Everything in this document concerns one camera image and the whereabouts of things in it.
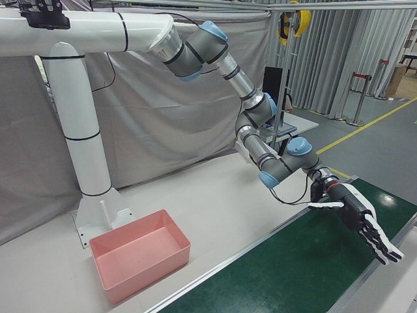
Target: pink plastic bin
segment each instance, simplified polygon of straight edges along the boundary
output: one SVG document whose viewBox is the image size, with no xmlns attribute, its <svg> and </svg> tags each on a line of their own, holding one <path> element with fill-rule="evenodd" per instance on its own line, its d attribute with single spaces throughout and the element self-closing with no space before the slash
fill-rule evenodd
<svg viewBox="0 0 417 313">
<path fill-rule="evenodd" d="M 90 240 L 104 290 L 118 303 L 188 263 L 190 242 L 165 210 Z"/>
</svg>

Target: conveyor belt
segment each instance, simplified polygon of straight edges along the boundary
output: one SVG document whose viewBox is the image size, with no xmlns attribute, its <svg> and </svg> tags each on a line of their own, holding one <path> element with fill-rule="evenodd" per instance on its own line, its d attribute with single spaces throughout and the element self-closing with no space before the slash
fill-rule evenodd
<svg viewBox="0 0 417 313">
<path fill-rule="evenodd" d="M 352 184 L 375 206 L 389 239 L 417 212 L 361 179 Z M 335 213 L 308 211 L 161 312 L 323 313 L 373 259 Z"/>
</svg>

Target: metal pole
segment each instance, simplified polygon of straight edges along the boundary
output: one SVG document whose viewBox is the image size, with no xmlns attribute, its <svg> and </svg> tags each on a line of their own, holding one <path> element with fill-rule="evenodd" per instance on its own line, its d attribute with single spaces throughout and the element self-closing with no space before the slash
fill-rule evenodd
<svg viewBox="0 0 417 313">
<path fill-rule="evenodd" d="M 356 127 L 361 127 L 365 125 L 364 122 L 358 121 L 358 119 L 359 119 L 360 110 L 362 109 L 362 104 L 364 103 L 365 91 L 366 91 L 369 81 L 371 80 L 371 77 L 372 76 L 370 75 L 365 75 L 365 84 L 364 84 L 364 88 L 362 88 L 362 92 L 360 93 L 358 108 L 356 109 L 354 118 L 346 120 L 346 124 L 351 125 L 351 126 L 356 126 Z"/>
<path fill-rule="evenodd" d="M 294 13 L 289 13 L 291 16 L 289 18 L 289 32 L 288 32 L 288 39 L 287 39 L 287 45 L 285 47 L 284 57 L 283 57 L 283 68 L 282 68 L 282 74 L 281 74 L 281 84 L 280 84 L 280 91 L 278 93 L 278 101 L 277 101 L 277 112 L 275 115 L 275 121 L 274 121 L 274 137 L 272 139 L 272 148 L 275 148 L 276 138 L 278 135 L 280 135 L 282 132 L 285 132 L 284 127 L 284 112 L 282 110 L 284 101 L 285 101 L 285 88 L 287 87 L 287 75 L 288 71 L 291 66 L 291 57 L 293 53 L 293 42 L 294 42 L 294 25 L 296 22 L 297 15 Z"/>
<path fill-rule="evenodd" d="M 356 72 L 353 72 L 352 73 L 351 78 L 349 79 L 349 81 L 346 84 L 347 89 L 345 89 L 345 92 L 343 93 L 343 98 L 341 100 L 342 106 L 341 106 L 341 110 L 340 110 L 340 116 L 334 118 L 336 121 L 346 121 L 347 120 L 347 116 L 346 115 L 343 115 L 343 111 L 344 111 L 345 106 L 346 106 L 346 101 L 347 101 L 347 98 L 349 96 L 349 91 L 352 88 L 353 78 L 354 78 L 354 75 L 355 74 L 356 74 Z"/>
<path fill-rule="evenodd" d="M 384 65 L 387 65 L 388 62 L 389 62 L 388 60 L 384 60 L 384 59 L 380 59 L 378 61 L 377 69 L 375 70 L 371 85 L 369 85 L 368 92 L 365 94 L 365 96 L 367 96 L 367 97 L 375 96 L 375 90 L 374 89 L 376 87 L 377 80 L 379 79 L 380 73 L 382 72 L 382 67 Z"/>
<path fill-rule="evenodd" d="M 106 0 L 92 0 L 93 3 L 109 3 Z M 228 8 L 260 10 L 269 12 L 296 12 L 297 10 L 392 10 L 417 8 L 417 0 L 376 0 L 344 1 L 299 4 L 263 4 L 219 0 L 112 0 L 114 3 L 170 5 L 176 7 Z"/>
</svg>

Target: yellow cable reel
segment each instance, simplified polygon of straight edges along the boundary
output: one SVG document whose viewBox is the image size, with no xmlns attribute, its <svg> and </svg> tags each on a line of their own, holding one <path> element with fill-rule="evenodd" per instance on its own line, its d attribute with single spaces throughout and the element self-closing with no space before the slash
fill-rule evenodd
<svg viewBox="0 0 417 313">
<path fill-rule="evenodd" d="M 289 3 L 299 4 L 299 2 L 295 0 L 292 0 Z M 298 10 L 296 11 L 296 13 L 298 14 L 298 19 L 300 23 L 297 29 L 295 29 L 294 36 L 299 37 L 304 31 L 306 31 L 306 29 L 308 28 L 308 25 L 310 24 L 311 12 L 309 10 Z M 280 26 L 278 26 L 276 29 L 276 36 L 284 46 L 287 45 L 288 33 L 289 33 L 289 18 L 285 13 L 283 13 L 281 14 Z"/>
</svg>

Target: white support column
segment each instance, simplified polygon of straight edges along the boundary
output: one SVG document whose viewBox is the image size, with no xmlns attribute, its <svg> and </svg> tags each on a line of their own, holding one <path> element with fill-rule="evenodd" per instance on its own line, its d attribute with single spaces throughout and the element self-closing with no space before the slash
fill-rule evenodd
<svg viewBox="0 0 417 313">
<path fill-rule="evenodd" d="M 42 56 L 83 198 L 75 219 L 84 247 L 89 239 L 135 218 L 111 187 L 84 55 L 59 42 Z"/>
<path fill-rule="evenodd" d="M 84 54 L 150 52 L 169 36 L 170 15 L 63 11 L 70 29 L 29 27 L 14 8 L 0 9 L 0 57 L 42 57 L 83 198 L 75 223 L 89 239 L 135 220 L 111 187 Z"/>
</svg>

